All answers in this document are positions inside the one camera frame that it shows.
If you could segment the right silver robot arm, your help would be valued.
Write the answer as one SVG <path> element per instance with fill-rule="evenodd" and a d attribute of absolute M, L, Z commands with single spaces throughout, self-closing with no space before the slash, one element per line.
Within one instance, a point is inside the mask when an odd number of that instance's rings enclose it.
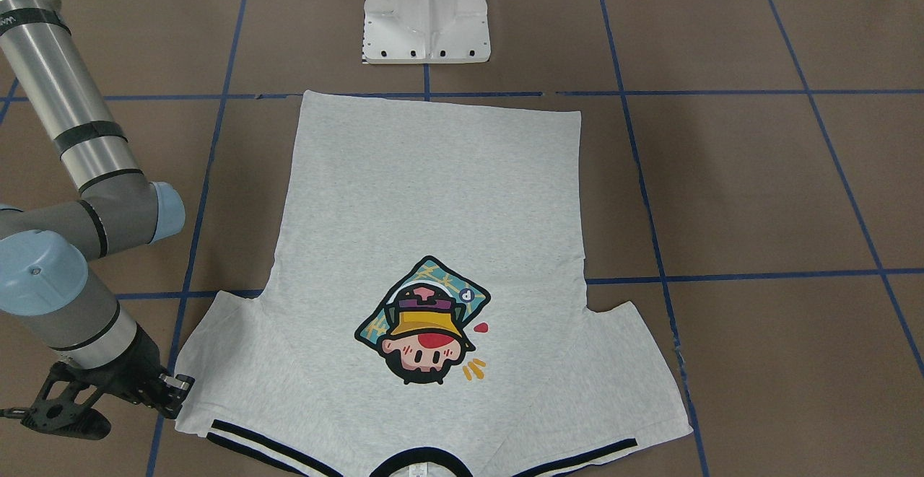
<path fill-rule="evenodd" d="M 1 0 L 2 53 L 79 197 L 2 207 L 2 312 L 57 360 L 32 404 L 2 416 L 36 433 L 99 440 L 95 404 L 111 395 L 175 420 L 195 384 L 162 365 L 158 345 L 90 264 L 178 234 L 178 192 L 146 178 L 90 76 L 61 0 Z"/>

